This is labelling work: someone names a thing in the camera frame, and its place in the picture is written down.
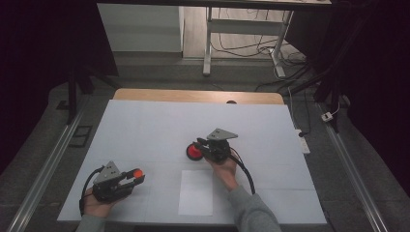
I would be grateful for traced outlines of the person's right hand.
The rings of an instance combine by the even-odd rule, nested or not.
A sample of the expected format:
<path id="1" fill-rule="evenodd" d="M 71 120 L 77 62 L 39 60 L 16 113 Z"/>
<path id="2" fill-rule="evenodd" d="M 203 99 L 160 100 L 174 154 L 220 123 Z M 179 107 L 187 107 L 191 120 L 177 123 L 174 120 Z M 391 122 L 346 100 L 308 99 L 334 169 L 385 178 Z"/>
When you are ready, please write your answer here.
<path id="1" fill-rule="evenodd" d="M 239 186 L 236 180 L 237 163 L 234 160 L 227 159 L 222 164 L 217 164 L 210 159 L 207 159 L 207 161 L 228 191 L 232 191 Z"/>

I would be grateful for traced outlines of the round red ink pad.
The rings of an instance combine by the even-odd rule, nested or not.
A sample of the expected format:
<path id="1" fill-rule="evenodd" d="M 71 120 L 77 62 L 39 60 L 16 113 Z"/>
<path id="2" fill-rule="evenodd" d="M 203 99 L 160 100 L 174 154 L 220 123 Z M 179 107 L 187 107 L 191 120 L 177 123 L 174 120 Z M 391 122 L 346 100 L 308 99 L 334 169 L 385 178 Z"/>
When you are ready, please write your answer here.
<path id="1" fill-rule="evenodd" d="M 203 159 L 202 152 L 196 146 L 195 143 L 191 143 L 191 145 L 187 147 L 186 155 L 190 160 L 202 160 Z"/>

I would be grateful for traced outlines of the large white table cover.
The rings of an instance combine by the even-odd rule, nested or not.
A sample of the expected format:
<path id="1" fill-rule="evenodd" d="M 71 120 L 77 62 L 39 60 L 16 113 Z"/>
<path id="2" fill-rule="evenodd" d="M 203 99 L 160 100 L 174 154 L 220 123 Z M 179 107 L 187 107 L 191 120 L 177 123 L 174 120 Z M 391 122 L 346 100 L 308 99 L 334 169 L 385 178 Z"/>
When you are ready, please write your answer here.
<path id="1" fill-rule="evenodd" d="M 112 160 L 122 171 L 142 169 L 145 181 L 114 207 L 109 220 L 232 224 L 233 209 L 226 188 L 213 172 L 213 214 L 209 217 L 178 214 L 182 171 L 211 170 L 205 160 L 190 160 L 186 149 L 214 129 L 238 135 L 229 144 L 239 153 L 250 174 L 239 173 L 237 179 L 244 187 L 255 186 L 279 223 L 325 223 L 286 106 L 116 100 L 106 107 L 59 220 L 80 219 L 78 200 L 85 180 L 93 170 Z"/>

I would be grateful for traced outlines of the white paper sheet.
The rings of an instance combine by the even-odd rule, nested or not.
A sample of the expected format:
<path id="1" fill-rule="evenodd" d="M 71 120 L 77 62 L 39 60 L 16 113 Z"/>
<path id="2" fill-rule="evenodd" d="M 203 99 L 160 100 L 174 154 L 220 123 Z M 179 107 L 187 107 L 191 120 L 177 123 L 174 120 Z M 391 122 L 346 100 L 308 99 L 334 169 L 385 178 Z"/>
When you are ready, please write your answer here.
<path id="1" fill-rule="evenodd" d="M 204 216 L 213 214 L 213 177 L 211 170 L 183 170 L 178 214 Z"/>

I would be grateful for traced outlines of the white cabinet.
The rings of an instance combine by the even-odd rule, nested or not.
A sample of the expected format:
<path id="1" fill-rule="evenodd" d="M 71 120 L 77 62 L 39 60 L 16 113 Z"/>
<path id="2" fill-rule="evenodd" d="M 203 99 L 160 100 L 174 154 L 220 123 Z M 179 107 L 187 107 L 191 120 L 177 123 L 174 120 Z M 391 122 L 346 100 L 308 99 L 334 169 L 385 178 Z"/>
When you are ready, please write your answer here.
<path id="1" fill-rule="evenodd" d="M 99 3 L 98 9 L 113 51 L 183 51 L 183 7 Z"/>

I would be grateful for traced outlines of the white power strip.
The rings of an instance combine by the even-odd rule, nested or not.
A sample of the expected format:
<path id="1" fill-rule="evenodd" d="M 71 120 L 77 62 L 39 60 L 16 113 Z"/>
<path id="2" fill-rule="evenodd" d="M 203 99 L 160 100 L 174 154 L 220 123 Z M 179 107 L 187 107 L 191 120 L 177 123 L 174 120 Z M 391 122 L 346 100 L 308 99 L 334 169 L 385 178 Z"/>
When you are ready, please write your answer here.
<path id="1" fill-rule="evenodd" d="M 305 140 L 305 137 L 300 137 L 299 136 L 299 132 L 301 132 L 301 130 L 296 130 L 296 133 L 298 135 L 298 138 L 300 140 L 300 144 L 301 144 L 301 149 L 302 149 L 302 153 L 307 155 L 310 153 L 310 149 L 308 147 L 307 141 Z"/>

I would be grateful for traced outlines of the person's left hand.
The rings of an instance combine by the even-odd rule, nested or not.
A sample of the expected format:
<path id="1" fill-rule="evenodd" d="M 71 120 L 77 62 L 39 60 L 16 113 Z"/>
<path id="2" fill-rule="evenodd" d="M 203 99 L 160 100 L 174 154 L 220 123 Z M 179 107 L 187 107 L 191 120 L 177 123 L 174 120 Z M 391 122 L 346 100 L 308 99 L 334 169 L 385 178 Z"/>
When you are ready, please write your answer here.
<path id="1" fill-rule="evenodd" d="M 117 200 L 111 203 L 102 203 L 96 199 L 93 191 L 88 188 L 83 196 L 84 200 L 84 214 L 94 216 L 98 218 L 107 218 L 111 209 L 121 200 Z"/>

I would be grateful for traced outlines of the black metal stand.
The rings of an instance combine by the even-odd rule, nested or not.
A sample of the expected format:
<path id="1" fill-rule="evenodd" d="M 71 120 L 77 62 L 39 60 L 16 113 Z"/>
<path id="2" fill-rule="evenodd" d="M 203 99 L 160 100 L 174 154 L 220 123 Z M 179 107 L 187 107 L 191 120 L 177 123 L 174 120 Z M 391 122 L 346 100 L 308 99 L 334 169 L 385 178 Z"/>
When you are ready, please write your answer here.
<path id="1" fill-rule="evenodd" d="M 308 82 L 291 89 L 289 93 L 289 95 L 299 93 L 307 87 L 318 83 L 319 87 L 314 93 L 313 99 L 315 102 L 324 102 L 328 97 L 331 97 L 330 109 L 333 112 L 333 119 L 329 121 L 328 124 L 336 133 L 339 133 L 337 126 L 337 113 L 339 111 L 340 96 L 339 71 L 342 60 L 342 57 L 337 56 L 325 71 L 320 72 Z"/>
<path id="2" fill-rule="evenodd" d="M 91 75 L 115 90 L 121 88 L 121 85 L 119 83 L 115 82 L 110 77 L 91 66 L 73 66 L 68 76 L 68 125 L 73 122 L 73 119 L 77 114 L 76 87 L 79 87 L 81 92 L 84 94 L 92 94 L 94 92 L 95 87 L 91 81 Z"/>

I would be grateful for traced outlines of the white-legged desk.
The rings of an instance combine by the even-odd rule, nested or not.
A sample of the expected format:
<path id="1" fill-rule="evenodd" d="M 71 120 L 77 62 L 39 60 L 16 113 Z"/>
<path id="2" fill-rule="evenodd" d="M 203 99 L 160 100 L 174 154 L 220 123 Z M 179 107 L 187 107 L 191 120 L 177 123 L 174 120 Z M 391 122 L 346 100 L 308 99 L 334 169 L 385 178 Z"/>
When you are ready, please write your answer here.
<path id="1" fill-rule="evenodd" d="M 206 44 L 203 63 L 204 76 L 209 76 L 211 73 L 212 34 L 222 33 L 277 36 L 277 43 L 274 48 L 270 49 L 270 56 L 274 63 L 277 77 L 285 77 L 278 55 L 293 13 L 295 11 L 329 10 L 333 6 L 332 0 L 97 0 L 97 2 L 120 5 L 205 7 Z M 284 11 L 284 19 L 281 22 L 216 19 L 213 18 L 214 8 Z"/>

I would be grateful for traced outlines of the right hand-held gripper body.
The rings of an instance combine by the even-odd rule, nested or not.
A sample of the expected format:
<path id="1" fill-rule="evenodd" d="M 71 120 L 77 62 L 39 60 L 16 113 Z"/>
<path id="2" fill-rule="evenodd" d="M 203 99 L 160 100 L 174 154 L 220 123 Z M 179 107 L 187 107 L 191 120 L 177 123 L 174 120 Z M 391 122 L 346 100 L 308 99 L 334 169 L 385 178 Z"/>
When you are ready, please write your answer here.
<path id="1" fill-rule="evenodd" d="M 237 138 L 236 133 L 223 130 L 215 129 L 210 134 L 207 135 L 208 145 L 204 146 L 203 155 L 216 163 L 221 163 L 225 161 L 231 154 L 230 145 L 228 139 Z"/>

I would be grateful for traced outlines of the metal floor rail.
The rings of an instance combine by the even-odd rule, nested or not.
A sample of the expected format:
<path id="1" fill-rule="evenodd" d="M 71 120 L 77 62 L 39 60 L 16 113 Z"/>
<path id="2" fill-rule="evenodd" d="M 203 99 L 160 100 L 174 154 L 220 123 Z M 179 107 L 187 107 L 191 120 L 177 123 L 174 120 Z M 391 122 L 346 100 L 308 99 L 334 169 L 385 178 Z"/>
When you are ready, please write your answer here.
<path id="1" fill-rule="evenodd" d="M 331 126 L 329 122 L 320 120 L 324 125 L 327 134 L 329 135 L 332 144 L 337 152 L 344 171 L 354 189 L 357 198 L 362 204 L 363 210 L 366 214 L 367 220 L 372 227 L 373 232 L 389 232 L 387 223 L 383 219 L 380 210 L 378 209 L 373 197 L 367 189 L 362 175 L 359 172 L 355 162 L 350 156 L 350 153 L 340 135 Z"/>
<path id="2" fill-rule="evenodd" d="M 89 96 L 81 97 L 78 103 L 77 114 L 72 121 L 66 125 L 59 136 L 56 145 L 53 147 L 47 159 L 44 162 L 40 173 L 37 175 L 35 181 L 29 188 L 24 200 L 18 208 L 15 217 L 9 225 L 6 232 L 24 232 L 28 223 L 30 222 L 34 212 L 42 199 L 46 187 L 48 186 L 54 172 L 63 157 L 70 140 L 84 114 L 85 107 L 90 100 Z"/>

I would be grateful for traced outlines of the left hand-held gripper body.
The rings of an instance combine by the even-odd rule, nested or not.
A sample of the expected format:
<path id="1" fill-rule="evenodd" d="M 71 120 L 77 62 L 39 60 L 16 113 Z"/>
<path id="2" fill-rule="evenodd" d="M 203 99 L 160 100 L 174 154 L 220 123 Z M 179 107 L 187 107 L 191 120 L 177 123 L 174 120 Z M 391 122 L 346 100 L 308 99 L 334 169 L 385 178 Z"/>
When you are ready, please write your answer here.
<path id="1" fill-rule="evenodd" d="M 93 182 L 93 195 L 102 203 L 113 203 L 132 193 L 134 182 L 121 185 L 127 178 L 127 172 L 121 172 L 111 160 Z"/>

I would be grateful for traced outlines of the black curtain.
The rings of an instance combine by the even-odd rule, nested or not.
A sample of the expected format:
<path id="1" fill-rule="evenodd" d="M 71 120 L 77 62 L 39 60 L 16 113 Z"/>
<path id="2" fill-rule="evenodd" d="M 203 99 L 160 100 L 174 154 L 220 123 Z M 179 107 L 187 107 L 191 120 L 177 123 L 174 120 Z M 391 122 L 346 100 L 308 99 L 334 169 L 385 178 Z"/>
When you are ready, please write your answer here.
<path id="1" fill-rule="evenodd" d="M 116 75 L 98 0 L 0 0 L 0 174 L 78 70 Z"/>
<path id="2" fill-rule="evenodd" d="M 286 40 L 321 72 L 356 15 L 364 27 L 341 62 L 348 116 L 410 191 L 410 0 L 331 0 L 339 12 L 296 12 Z"/>

